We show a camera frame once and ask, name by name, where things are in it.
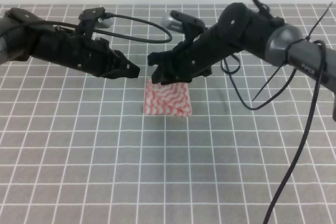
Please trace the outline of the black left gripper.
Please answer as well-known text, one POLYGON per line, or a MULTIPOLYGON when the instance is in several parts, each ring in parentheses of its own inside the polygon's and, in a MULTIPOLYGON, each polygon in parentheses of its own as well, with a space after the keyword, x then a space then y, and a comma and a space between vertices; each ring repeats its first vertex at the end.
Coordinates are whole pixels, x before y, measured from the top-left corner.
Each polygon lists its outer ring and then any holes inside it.
POLYGON ((34 57, 107 79, 134 79, 140 73, 140 68, 121 51, 110 49, 107 40, 60 30, 39 36, 34 57))

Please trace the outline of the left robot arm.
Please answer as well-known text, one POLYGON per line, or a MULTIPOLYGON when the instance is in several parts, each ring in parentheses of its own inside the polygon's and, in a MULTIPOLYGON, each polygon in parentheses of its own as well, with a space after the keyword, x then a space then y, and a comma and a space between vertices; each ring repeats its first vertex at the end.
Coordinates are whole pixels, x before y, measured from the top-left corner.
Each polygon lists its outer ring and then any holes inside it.
POLYGON ((34 57, 95 77, 137 78, 137 65, 110 49, 108 40, 92 38, 98 24, 110 17, 103 7, 85 9, 78 25, 66 25, 13 7, 1 18, 1 63, 34 57))

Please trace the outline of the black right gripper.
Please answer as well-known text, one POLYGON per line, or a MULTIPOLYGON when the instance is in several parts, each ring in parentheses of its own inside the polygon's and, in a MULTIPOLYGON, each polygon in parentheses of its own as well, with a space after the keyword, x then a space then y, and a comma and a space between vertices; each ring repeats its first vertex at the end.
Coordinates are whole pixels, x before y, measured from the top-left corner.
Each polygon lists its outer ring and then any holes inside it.
POLYGON ((185 39, 170 51, 152 52, 148 55, 148 65, 157 65, 151 75, 153 84, 190 83, 195 77, 208 77, 212 67, 197 62, 196 53, 190 53, 193 41, 185 39))

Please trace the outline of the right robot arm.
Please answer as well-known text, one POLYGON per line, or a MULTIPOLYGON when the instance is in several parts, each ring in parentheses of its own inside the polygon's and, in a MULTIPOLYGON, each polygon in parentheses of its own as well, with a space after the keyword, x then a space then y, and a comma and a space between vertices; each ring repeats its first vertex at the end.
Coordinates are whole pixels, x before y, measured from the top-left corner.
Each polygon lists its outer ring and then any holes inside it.
POLYGON ((209 28, 196 17, 170 11, 162 26, 184 34, 185 39, 169 51, 148 55, 149 65, 156 66, 152 82, 189 83, 196 77, 209 76, 212 65, 222 59, 247 51, 276 67, 291 65, 335 91, 335 51, 325 49, 326 63, 321 67, 322 50, 317 44, 305 39, 299 28, 274 17, 259 0, 253 2, 258 11, 232 3, 209 28))

